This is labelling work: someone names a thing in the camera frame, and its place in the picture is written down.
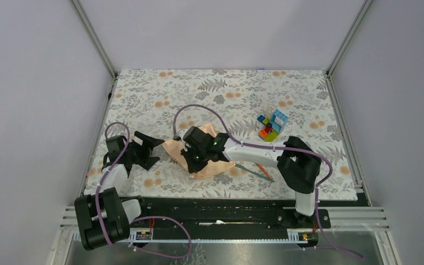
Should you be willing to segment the peach satin napkin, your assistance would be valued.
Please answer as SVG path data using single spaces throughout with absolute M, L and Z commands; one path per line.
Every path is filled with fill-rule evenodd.
M 199 127 L 199 129 L 205 133 L 208 133 L 212 136 L 216 136 L 218 132 L 215 130 L 211 122 L 204 124 Z M 184 148 L 184 144 L 180 141 L 167 140 L 162 144 L 164 150 L 167 152 L 169 157 L 177 162 L 188 172 L 188 166 L 186 159 L 180 154 L 180 150 Z M 190 178 L 194 179 L 206 179 L 213 177 L 219 173 L 224 173 L 225 171 L 236 166 L 236 162 L 224 162 L 224 161 L 209 161 L 208 164 L 198 173 L 191 173 Z

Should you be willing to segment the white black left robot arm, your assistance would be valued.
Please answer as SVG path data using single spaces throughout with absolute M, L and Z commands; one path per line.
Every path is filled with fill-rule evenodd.
M 148 171 L 160 160 L 152 152 L 164 141 L 138 131 L 134 136 L 140 142 L 129 141 L 122 135 L 106 139 L 102 179 L 94 191 L 75 200 L 79 235 L 87 251 L 127 239 L 130 223 L 142 227 L 149 221 L 148 210 L 141 207 L 140 200 L 122 200 L 118 190 L 129 178 L 134 165 Z

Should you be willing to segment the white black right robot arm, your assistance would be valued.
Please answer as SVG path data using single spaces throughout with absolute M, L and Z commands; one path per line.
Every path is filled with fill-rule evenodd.
M 184 144 L 181 155 L 190 173 L 198 173 L 210 161 L 244 161 L 276 168 L 295 192 L 295 222 L 309 227 L 316 221 L 315 186 L 322 159 L 298 137 L 285 142 L 243 142 L 226 133 L 212 136 L 192 126 L 180 131 L 178 139 Z

